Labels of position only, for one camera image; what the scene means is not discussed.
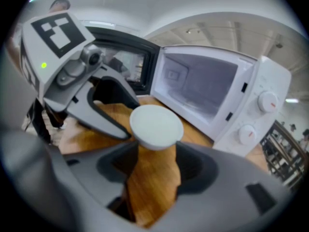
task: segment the wall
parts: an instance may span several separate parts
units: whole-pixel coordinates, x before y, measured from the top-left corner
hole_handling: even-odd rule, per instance
[[[283,0],[165,0],[152,9],[152,20],[141,35],[153,37],[161,28],[194,15],[214,12],[238,12],[263,16],[283,23],[306,35]]]
[[[109,9],[109,8],[98,8],[98,7],[87,7],[87,8],[72,8],[70,11],[79,20],[93,20],[101,22],[114,23],[119,26],[133,29],[135,31],[144,31],[147,26],[147,18],[134,13]],[[145,11],[139,9],[139,13],[143,15]]]
[[[290,85],[290,92],[294,93],[295,98],[299,98],[297,95],[300,90],[307,90],[309,93],[309,69],[304,69],[299,71],[292,76],[292,81]]]

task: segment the wooden countertop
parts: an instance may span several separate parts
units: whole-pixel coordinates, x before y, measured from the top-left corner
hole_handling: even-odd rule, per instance
[[[147,96],[139,98],[140,104],[165,106],[157,99]],[[129,116],[132,112],[123,104],[98,104],[109,116],[122,124],[132,134]],[[183,118],[184,135],[182,142],[195,143],[212,147],[212,140],[202,134]],[[62,154],[77,153],[86,150],[110,147],[122,143],[101,133],[88,130],[73,119],[68,119],[67,127],[60,140]],[[139,158],[130,178],[127,181],[127,192],[136,224],[149,228],[175,202],[177,186],[180,185],[180,172],[175,161],[176,145],[162,151],[151,151],[139,146]],[[261,146],[258,145],[247,157],[261,169],[268,172],[267,163]]]

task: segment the microwave door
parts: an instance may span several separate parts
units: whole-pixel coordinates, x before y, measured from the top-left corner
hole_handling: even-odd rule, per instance
[[[291,83],[291,73],[261,56],[245,97],[229,127],[218,135],[214,148],[246,156],[266,135],[282,108]]]
[[[121,73],[136,95],[149,95],[160,47],[128,33],[87,27],[101,48],[104,64]]]
[[[220,48],[163,47],[151,95],[215,140],[233,119],[255,62]]]

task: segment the metal railing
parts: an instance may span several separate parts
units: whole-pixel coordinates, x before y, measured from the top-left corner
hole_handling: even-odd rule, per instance
[[[299,143],[286,128],[275,121],[261,145],[270,173],[292,191],[297,190],[309,164],[309,158]]]

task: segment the window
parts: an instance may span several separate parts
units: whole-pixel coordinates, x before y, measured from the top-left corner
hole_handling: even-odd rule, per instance
[[[144,54],[136,54],[116,48],[99,46],[103,52],[103,62],[118,71],[128,82],[140,83]]]

